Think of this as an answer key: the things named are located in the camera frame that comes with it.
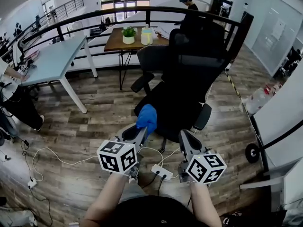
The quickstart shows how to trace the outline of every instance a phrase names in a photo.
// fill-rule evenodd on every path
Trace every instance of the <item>potted plant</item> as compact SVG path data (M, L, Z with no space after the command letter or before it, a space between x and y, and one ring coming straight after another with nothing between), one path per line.
M123 33L123 43L132 44L134 43L134 36L137 34L138 29L133 27L124 27Z

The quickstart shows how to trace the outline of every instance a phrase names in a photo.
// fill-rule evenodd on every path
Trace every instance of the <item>chair seat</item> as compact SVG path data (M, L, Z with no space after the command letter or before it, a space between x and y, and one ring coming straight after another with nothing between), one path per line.
M146 104L151 104L157 111L156 133L179 143L178 135L182 129L190 130L201 112L202 105L186 98L182 98L175 88L169 88L165 82L160 82L135 107L134 113L138 116Z

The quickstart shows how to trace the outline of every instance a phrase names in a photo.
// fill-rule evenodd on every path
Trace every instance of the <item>white pot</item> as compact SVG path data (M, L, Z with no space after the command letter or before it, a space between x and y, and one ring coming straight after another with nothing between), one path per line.
M125 44L134 43L134 37L125 37L125 36L123 36L123 43L125 43Z

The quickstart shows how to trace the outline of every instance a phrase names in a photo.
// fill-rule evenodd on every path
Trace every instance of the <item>white cube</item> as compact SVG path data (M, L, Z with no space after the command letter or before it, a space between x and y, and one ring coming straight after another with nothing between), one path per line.
M194 155L186 172L197 183L209 184L218 181L226 168L220 154Z
M105 171L125 174L137 164L134 144L105 140L97 150L101 167Z

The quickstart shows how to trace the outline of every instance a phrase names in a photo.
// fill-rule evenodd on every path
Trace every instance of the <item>hand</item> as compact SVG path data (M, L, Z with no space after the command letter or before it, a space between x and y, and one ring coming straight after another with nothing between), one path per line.
M27 79L29 79L29 75L22 76L20 80L23 82L26 81Z

